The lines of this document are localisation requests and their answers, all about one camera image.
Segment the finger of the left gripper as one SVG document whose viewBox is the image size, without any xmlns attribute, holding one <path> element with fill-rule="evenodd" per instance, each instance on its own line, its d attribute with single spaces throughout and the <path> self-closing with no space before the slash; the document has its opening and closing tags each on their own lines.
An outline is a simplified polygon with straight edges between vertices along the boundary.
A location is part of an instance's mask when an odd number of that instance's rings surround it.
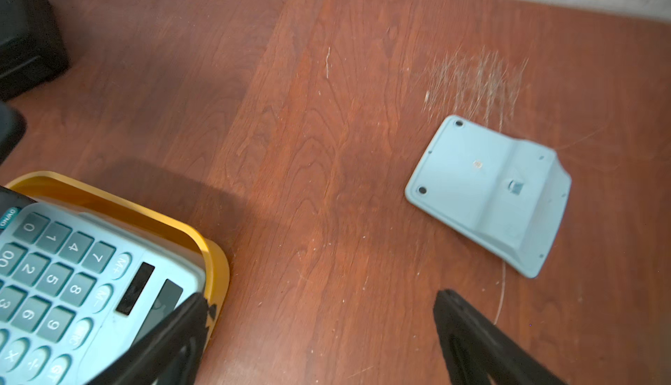
<svg viewBox="0 0 671 385">
<path fill-rule="evenodd" d="M 0 163 L 8 158 L 26 133 L 23 114 L 5 102 L 0 105 Z"/>
</svg>

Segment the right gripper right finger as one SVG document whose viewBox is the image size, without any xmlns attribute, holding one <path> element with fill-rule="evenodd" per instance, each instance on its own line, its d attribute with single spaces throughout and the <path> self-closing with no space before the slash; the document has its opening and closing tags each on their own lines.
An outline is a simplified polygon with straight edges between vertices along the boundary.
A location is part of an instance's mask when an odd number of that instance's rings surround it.
<svg viewBox="0 0 671 385">
<path fill-rule="evenodd" d="M 562 384 L 454 290 L 437 292 L 433 318 L 452 384 Z"/>
</svg>

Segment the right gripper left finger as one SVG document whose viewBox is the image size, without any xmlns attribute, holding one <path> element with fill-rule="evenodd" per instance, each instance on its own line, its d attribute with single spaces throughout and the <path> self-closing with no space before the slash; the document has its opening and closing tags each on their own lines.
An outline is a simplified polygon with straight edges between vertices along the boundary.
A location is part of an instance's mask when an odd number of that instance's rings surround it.
<svg viewBox="0 0 671 385">
<path fill-rule="evenodd" d="M 208 328 L 206 298 L 194 293 L 91 384 L 193 384 Z"/>
</svg>

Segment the small teal calculator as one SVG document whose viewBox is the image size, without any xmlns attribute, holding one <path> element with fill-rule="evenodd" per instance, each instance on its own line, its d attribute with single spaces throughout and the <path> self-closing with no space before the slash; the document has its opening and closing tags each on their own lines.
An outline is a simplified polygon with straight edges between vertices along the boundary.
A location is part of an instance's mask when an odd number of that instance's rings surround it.
<svg viewBox="0 0 671 385">
<path fill-rule="evenodd" d="M 88 383 L 204 286 L 192 252 L 54 204 L 5 204 L 1 381 Z"/>
</svg>

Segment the light blue calculator back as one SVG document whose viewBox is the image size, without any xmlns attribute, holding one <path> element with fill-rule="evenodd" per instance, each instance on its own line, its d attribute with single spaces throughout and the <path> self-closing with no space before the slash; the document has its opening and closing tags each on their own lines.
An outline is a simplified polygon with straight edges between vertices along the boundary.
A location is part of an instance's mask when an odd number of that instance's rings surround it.
<svg viewBox="0 0 671 385">
<path fill-rule="evenodd" d="M 405 198 L 522 276 L 536 278 L 570 190 L 571 176 L 555 150 L 451 115 L 420 158 Z"/>
</svg>

